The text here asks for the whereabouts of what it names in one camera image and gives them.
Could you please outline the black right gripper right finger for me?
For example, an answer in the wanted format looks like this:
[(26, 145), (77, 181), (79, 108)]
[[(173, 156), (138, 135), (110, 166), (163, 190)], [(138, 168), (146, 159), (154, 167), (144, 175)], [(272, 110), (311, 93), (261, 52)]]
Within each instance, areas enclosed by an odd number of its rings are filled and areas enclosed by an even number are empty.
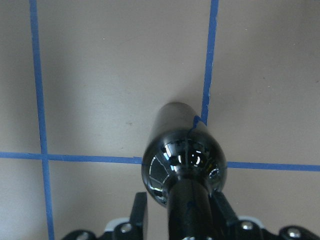
[(220, 191), (211, 193), (211, 214), (214, 225), (220, 228), (228, 228), (239, 220), (227, 198)]

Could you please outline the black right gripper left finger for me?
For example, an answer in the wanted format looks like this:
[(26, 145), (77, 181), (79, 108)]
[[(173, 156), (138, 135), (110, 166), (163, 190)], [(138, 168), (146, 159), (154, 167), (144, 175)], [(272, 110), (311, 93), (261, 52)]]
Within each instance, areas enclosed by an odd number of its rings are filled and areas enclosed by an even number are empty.
[(146, 192), (135, 195), (131, 214), (129, 217), (131, 231), (130, 240), (146, 240), (148, 233), (148, 199)]

